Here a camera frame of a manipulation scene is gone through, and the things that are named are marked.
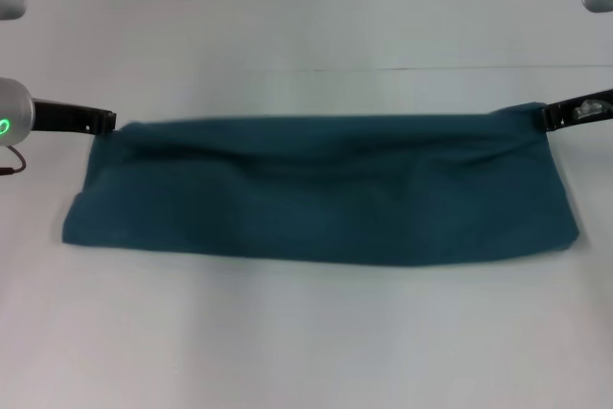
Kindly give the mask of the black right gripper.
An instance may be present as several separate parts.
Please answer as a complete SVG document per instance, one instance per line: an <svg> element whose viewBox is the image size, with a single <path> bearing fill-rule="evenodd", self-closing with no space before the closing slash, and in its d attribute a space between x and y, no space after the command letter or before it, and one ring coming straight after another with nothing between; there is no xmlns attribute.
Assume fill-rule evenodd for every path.
<svg viewBox="0 0 613 409"><path fill-rule="evenodd" d="M552 132L565 127L611 120L612 94L613 91L609 89L544 105L540 110L543 131Z"/></svg>

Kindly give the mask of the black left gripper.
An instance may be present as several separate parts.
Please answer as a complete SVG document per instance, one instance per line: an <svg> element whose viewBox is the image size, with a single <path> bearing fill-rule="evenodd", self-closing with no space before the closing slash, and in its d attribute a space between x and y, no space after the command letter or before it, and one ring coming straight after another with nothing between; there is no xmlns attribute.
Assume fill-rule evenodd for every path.
<svg viewBox="0 0 613 409"><path fill-rule="evenodd" d="M117 114L85 106L34 99L33 131L105 136L116 126Z"/></svg>

